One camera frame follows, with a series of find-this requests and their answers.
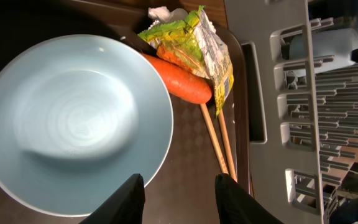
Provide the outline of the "orange carrot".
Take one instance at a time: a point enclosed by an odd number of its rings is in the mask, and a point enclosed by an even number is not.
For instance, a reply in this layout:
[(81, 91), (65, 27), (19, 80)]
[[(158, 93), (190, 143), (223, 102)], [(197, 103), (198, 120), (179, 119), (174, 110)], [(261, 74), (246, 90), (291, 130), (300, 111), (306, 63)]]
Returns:
[(194, 104), (207, 103), (213, 91), (206, 80), (157, 57), (142, 55), (154, 66), (169, 93)]

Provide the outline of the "light blue cup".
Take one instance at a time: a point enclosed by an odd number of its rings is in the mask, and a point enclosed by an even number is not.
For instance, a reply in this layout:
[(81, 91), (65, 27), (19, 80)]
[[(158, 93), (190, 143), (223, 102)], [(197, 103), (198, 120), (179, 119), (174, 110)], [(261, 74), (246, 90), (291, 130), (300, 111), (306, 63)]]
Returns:
[[(351, 53), (358, 49), (358, 33), (356, 30), (337, 29), (326, 30), (312, 33), (313, 56), (322, 57), (333, 55), (333, 61), (323, 63), (320, 67), (314, 67), (314, 73), (323, 73), (330, 70), (336, 70), (348, 67), (355, 62), (351, 60)], [(295, 36), (290, 42), (289, 59), (299, 59), (305, 56), (303, 48), (303, 38), (301, 35)], [(306, 76), (305, 69), (292, 70), (294, 76)]]

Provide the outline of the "green yellow snack wrapper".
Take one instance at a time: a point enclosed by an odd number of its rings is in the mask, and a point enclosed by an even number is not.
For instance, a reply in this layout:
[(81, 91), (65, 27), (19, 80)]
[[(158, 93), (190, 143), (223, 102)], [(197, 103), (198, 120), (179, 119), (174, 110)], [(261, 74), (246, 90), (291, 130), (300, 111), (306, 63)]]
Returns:
[(139, 37), (155, 48), (160, 58), (210, 80), (219, 114), (234, 84), (228, 46), (216, 34), (203, 6), (187, 13), (186, 19), (159, 24)]

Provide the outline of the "light blue bowl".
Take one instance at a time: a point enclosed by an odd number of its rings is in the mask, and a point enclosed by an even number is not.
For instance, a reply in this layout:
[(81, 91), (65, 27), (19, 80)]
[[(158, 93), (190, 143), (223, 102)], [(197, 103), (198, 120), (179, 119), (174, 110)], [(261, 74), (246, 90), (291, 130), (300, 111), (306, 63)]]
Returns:
[(149, 183), (172, 135), (160, 74), (120, 41), (56, 37), (0, 72), (0, 188), (37, 212), (84, 217), (131, 175)]

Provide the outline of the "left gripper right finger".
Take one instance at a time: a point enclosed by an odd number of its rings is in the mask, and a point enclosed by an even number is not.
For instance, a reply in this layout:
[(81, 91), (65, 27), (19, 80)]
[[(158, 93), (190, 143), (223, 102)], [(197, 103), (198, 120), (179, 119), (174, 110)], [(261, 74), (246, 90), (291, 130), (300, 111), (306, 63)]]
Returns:
[(283, 224), (230, 175), (218, 174), (214, 188), (220, 224)]

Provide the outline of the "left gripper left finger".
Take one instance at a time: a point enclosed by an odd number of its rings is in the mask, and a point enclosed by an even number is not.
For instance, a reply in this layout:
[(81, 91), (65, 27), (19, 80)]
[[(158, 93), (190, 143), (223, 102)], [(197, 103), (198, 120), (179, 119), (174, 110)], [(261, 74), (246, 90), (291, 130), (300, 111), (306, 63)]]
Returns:
[(144, 180), (132, 174), (80, 224), (141, 224), (145, 205)]

